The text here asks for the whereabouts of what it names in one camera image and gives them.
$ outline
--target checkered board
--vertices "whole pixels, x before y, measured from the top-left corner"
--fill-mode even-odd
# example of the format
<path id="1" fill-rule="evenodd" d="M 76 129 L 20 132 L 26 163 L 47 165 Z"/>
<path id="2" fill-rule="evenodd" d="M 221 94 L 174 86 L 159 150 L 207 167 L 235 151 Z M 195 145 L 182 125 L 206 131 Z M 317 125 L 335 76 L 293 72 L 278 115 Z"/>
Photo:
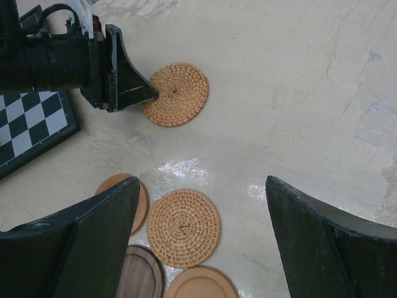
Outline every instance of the checkered board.
<path id="1" fill-rule="evenodd" d="M 67 91 L 0 95 L 0 178 L 78 130 Z"/>

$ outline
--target black square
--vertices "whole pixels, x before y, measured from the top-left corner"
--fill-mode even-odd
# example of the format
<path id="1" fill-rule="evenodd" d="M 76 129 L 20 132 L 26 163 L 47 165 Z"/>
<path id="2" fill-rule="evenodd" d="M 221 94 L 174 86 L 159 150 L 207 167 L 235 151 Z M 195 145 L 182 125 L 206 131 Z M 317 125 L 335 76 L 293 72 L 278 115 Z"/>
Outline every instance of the black square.
<path id="1" fill-rule="evenodd" d="M 14 149 L 12 148 L 11 141 L 5 144 L 0 144 L 0 166 L 14 157 Z"/>
<path id="2" fill-rule="evenodd" d="M 7 123 L 8 123 L 8 120 L 7 120 L 6 110 L 1 110 L 0 111 L 0 127 L 5 126 Z"/>
<path id="3" fill-rule="evenodd" d="M 42 102 L 44 116 L 47 118 L 49 115 L 54 114 L 56 111 L 62 109 L 61 100 L 58 93 L 52 95 Z"/>
<path id="4" fill-rule="evenodd" d="M 48 133 L 47 123 L 45 120 L 39 122 L 29 129 L 29 135 L 30 140 L 32 141 L 32 146 L 47 138 L 50 134 Z"/>
<path id="5" fill-rule="evenodd" d="M 19 116 L 9 123 L 11 138 L 15 138 L 17 135 L 20 135 L 22 132 L 27 130 L 26 118 L 25 114 Z"/>
<path id="6" fill-rule="evenodd" d="M 24 105 L 25 112 L 40 104 L 40 96 L 38 96 L 38 92 L 26 94 L 24 97 L 22 97 L 22 104 Z"/>
<path id="7" fill-rule="evenodd" d="M 6 107 L 8 107 L 10 104 L 17 101 L 18 99 L 20 99 L 19 93 L 6 93 L 4 95 L 4 103 L 6 104 Z"/>

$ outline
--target white square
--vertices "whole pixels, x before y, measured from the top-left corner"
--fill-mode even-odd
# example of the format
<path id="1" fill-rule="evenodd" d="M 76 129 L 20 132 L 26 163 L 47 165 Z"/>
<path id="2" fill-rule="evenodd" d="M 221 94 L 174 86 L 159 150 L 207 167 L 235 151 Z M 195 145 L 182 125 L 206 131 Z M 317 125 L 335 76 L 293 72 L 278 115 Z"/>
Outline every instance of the white square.
<path id="1" fill-rule="evenodd" d="M 22 104 L 22 99 L 18 99 L 6 107 L 7 120 L 8 122 L 13 121 L 24 113 L 24 105 Z"/>
<path id="2" fill-rule="evenodd" d="M 25 118 L 27 128 L 31 129 L 33 126 L 45 119 L 43 106 L 41 104 L 38 104 L 37 106 L 31 108 L 25 113 Z"/>
<path id="3" fill-rule="evenodd" d="M 11 133 L 8 124 L 0 127 L 0 146 L 11 141 Z"/>
<path id="4" fill-rule="evenodd" d="M 40 101 L 43 102 L 46 99 L 50 98 L 52 95 L 56 94 L 56 92 L 51 92 L 51 91 L 43 91 L 39 92 L 38 96 L 40 97 Z"/>
<path id="5" fill-rule="evenodd" d="M 13 138 L 12 147 L 14 148 L 15 157 L 31 149 L 32 141 L 30 140 L 29 131 L 26 130 L 25 132 L 22 132 L 20 135 Z"/>
<path id="6" fill-rule="evenodd" d="M 6 108 L 6 103 L 4 102 L 4 96 L 0 95 L 0 111 Z"/>
<path id="7" fill-rule="evenodd" d="M 45 119 L 45 122 L 47 123 L 47 129 L 50 135 L 59 132 L 63 127 L 68 125 L 63 109 L 60 109 L 54 114 L 48 116 Z"/>

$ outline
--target wooden coaster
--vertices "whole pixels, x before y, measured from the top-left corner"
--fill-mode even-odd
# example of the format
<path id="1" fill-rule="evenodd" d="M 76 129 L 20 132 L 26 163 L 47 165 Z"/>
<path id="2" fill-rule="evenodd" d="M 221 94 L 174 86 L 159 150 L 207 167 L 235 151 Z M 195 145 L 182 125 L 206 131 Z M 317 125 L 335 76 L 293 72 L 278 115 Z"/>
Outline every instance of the wooden coaster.
<path id="1" fill-rule="evenodd" d="M 233 283 L 208 267 L 194 267 L 180 273 L 169 286 L 167 298 L 238 298 Z"/>
<path id="2" fill-rule="evenodd" d="M 162 298 L 164 273 L 153 253 L 142 246 L 129 246 L 118 284 L 117 298 Z"/>
<path id="3" fill-rule="evenodd" d="M 220 220 L 214 205 L 202 193 L 180 189 L 154 203 L 146 234 L 160 261 L 174 268 L 189 268 L 214 251 Z"/>
<path id="4" fill-rule="evenodd" d="M 159 98 L 143 104 L 150 121 L 175 127 L 192 120 L 208 98 L 208 79 L 194 65 L 174 63 L 161 68 L 150 78 Z"/>
<path id="5" fill-rule="evenodd" d="M 97 189 L 96 194 L 105 191 L 106 189 L 116 185 L 119 182 L 122 182 L 124 179 L 131 177 L 130 174 L 117 174 L 107 178 Z M 139 193 L 139 201 L 138 207 L 136 208 L 136 214 L 134 223 L 132 225 L 131 235 L 134 234 L 145 222 L 146 217 L 148 216 L 149 211 L 149 194 L 145 185 L 139 181 L 140 184 L 140 193 Z"/>

